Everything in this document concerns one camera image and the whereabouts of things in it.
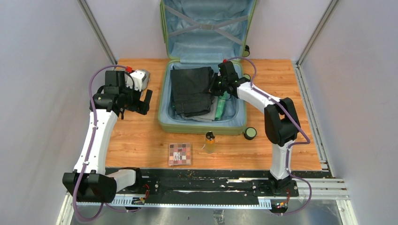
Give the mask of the green white patterned cloth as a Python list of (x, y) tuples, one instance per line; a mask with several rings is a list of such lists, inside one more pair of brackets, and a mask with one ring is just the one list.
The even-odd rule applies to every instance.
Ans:
[(215, 120), (220, 120), (225, 108), (225, 102), (228, 97), (228, 93), (224, 92), (223, 95), (218, 97), (217, 107), (215, 111)]

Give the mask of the black cloth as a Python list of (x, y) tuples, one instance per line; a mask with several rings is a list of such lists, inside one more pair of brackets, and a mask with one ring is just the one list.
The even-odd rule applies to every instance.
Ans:
[(191, 117), (211, 111), (214, 97), (209, 88), (213, 75), (211, 67), (170, 71), (172, 103), (178, 115)]

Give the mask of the grey cloth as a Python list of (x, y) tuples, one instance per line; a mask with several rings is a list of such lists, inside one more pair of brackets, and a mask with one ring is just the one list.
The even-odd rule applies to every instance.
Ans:
[(185, 120), (195, 120), (195, 121), (200, 121), (200, 122), (212, 122), (215, 120), (215, 115), (216, 115), (216, 104), (212, 104), (210, 108), (209, 113), (205, 113), (203, 115), (198, 115), (198, 116), (184, 116), (183, 114), (181, 117)]

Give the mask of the green suitcase blue lining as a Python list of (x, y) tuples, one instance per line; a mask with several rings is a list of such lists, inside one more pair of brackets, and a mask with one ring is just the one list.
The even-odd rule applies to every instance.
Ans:
[(247, 123), (246, 104), (226, 98), (219, 120), (202, 122), (178, 115), (172, 104), (172, 69), (211, 67), (218, 72), (224, 59), (232, 59), (238, 77), (243, 77), (240, 58), (255, 11), (254, 0), (163, 0), (161, 24), (169, 62), (160, 94), (158, 121), (169, 133), (239, 135)]

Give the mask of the eyeshadow palette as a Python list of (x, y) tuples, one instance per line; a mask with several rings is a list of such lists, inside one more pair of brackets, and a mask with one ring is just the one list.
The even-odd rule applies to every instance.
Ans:
[(192, 152), (190, 143), (170, 143), (168, 146), (169, 166), (191, 165)]

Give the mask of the amber bottle black cap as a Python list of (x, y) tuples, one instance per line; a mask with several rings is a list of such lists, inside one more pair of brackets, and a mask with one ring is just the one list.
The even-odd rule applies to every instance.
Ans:
[(205, 151), (211, 154), (215, 151), (215, 135), (212, 131), (209, 131), (205, 135)]

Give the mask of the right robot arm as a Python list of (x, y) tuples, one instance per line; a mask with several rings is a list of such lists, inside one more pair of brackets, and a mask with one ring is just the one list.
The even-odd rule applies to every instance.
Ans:
[(230, 60), (224, 60), (218, 69), (219, 73), (214, 75), (209, 90), (212, 95), (227, 92), (263, 113), (265, 134), (272, 143), (270, 176), (264, 188), (273, 195), (281, 195), (291, 182), (290, 149), (300, 130), (294, 103), (290, 98), (272, 96), (248, 78), (239, 77)]

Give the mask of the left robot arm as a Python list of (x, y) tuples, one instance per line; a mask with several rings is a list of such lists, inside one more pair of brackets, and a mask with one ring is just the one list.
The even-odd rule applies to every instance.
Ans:
[(108, 70), (105, 84), (92, 94), (90, 123), (81, 155), (62, 183), (76, 202), (111, 203), (116, 193), (147, 190), (139, 168), (125, 167), (106, 174), (106, 156), (112, 131), (125, 111), (146, 115), (152, 97), (147, 70)]

